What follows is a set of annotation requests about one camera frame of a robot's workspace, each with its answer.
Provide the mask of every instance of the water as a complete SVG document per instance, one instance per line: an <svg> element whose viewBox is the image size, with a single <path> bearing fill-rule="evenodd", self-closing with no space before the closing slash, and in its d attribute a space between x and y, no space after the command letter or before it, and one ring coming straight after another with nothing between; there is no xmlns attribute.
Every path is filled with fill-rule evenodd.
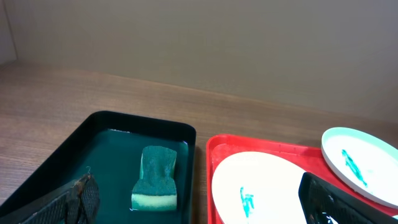
<svg viewBox="0 0 398 224"><path fill-rule="evenodd" d="M177 211L130 211L131 190L139 179L142 150L146 146L163 146L177 152L175 183ZM180 223L180 205L190 196L185 190L188 166L188 146L185 142L159 139L117 130L97 134L80 156L68 180L79 179L88 172L94 175L101 200L96 223Z"/></svg>

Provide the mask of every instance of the plate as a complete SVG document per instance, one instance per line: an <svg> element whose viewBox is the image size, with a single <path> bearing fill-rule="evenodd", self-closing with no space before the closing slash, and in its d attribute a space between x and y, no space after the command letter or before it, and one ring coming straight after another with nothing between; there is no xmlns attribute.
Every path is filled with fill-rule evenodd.
<svg viewBox="0 0 398 224"><path fill-rule="evenodd" d="M211 189L223 223L306 223L299 199L305 171L263 152L240 152L215 170Z"/></svg>
<svg viewBox="0 0 398 224"><path fill-rule="evenodd" d="M398 150L351 128L323 133L322 154L330 169L359 194L398 208Z"/></svg>

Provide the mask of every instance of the wood grain surface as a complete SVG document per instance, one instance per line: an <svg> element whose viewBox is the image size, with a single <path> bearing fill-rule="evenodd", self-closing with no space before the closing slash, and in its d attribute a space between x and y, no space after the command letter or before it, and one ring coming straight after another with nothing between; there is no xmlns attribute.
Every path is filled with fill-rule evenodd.
<svg viewBox="0 0 398 224"><path fill-rule="evenodd" d="M194 223L207 222L205 151L207 140L216 134L320 146L326 129L347 126L398 146L398 124L96 72L13 63L0 70L0 203L87 116L100 110L196 128Z"/></svg>

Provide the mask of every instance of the sponge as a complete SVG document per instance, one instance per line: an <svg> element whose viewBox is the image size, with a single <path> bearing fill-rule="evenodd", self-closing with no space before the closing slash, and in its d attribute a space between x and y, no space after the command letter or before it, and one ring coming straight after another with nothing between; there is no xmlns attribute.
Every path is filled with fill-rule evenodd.
<svg viewBox="0 0 398 224"><path fill-rule="evenodd" d="M177 209L174 169L177 152L162 146L142 151L139 180L132 189L133 210L170 211Z"/></svg>

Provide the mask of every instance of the green paint smear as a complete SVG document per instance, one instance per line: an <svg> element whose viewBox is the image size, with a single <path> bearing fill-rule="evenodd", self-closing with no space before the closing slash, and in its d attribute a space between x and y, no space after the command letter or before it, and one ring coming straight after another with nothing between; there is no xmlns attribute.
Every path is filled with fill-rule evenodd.
<svg viewBox="0 0 398 224"><path fill-rule="evenodd" d="M253 195L251 194L243 194L243 187L241 187L241 199L243 210L246 214L246 218L249 218L250 214L252 214L252 209L254 209L253 204Z"/></svg>

